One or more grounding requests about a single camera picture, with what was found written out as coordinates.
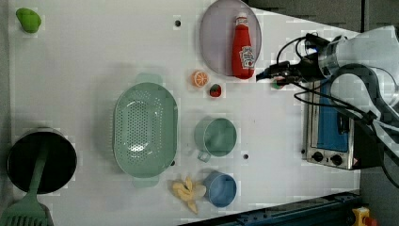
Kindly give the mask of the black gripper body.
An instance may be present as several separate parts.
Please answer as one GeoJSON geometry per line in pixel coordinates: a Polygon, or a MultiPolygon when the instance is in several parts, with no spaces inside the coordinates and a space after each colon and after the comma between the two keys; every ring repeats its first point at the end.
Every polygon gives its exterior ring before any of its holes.
{"type": "Polygon", "coordinates": [[[271,65],[268,68],[268,74],[271,77],[291,77],[301,82],[315,82],[325,79],[319,68],[317,53],[304,56],[296,64],[283,61],[271,65]]]}

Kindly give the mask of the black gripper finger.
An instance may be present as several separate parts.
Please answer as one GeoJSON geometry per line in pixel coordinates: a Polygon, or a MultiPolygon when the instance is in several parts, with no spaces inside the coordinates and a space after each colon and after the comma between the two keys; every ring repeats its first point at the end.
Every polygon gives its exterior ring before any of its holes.
{"type": "Polygon", "coordinates": [[[265,69],[263,72],[258,73],[256,75],[256,81],[264,80],[264,79],[271,79],[272,76],[270,75],[270,72],[268,69],[265,69]]]}
{"type": "Polygon", "coordinates": [[[275,80],[272,82],[272,87],[273,87],[274,89],[282,89],[283,87],[285,87],[285,86],[287,86],[287,85],[289,85],[289,82],[286,81],[285,79],[282,79],[282,80],[275,79],[275,80]]]}

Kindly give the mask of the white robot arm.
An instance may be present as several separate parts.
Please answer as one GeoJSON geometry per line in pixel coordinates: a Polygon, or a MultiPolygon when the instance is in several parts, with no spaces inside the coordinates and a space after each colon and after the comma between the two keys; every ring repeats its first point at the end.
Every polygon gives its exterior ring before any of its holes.
{"type": "Polygon", "coordinates": [[[280,85],[319,81],[327,89],[304,88],[327,99],[345,116],[372,130],[388,151],[398,153],[398,28],[379,27],[349,39],[326,40],[311,33],[294,40],[305,42],[311,54],[299,62],[277,60],[256,75],[258,81],[276,78],[280,85]]]}

